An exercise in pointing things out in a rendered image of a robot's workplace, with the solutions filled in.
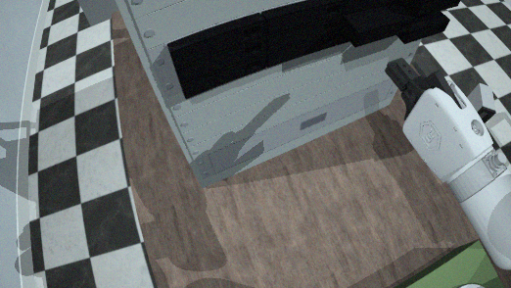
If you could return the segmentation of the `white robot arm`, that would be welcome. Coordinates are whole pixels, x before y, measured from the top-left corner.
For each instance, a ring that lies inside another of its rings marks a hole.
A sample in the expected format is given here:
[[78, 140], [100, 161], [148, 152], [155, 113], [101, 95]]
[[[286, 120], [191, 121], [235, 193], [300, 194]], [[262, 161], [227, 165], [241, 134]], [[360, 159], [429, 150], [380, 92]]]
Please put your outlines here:
[[[479, 83], [467, 97], [483, 123], [496, 114], [492, 88]], [[511, 270], [511, 172], [492, 149], [448, 183], [493, 262]]]

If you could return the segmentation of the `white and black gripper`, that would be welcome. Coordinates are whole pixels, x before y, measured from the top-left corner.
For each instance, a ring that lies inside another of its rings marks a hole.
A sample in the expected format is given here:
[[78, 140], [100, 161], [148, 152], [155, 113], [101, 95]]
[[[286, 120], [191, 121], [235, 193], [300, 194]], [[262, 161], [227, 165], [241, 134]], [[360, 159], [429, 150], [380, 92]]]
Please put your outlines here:
[[404, 135], [440, 181], [450, 183], [494, 149], [473, 105], [441, 71], [419, 76], [399, 58], [388, 62], [385, 73], [402, 91]]

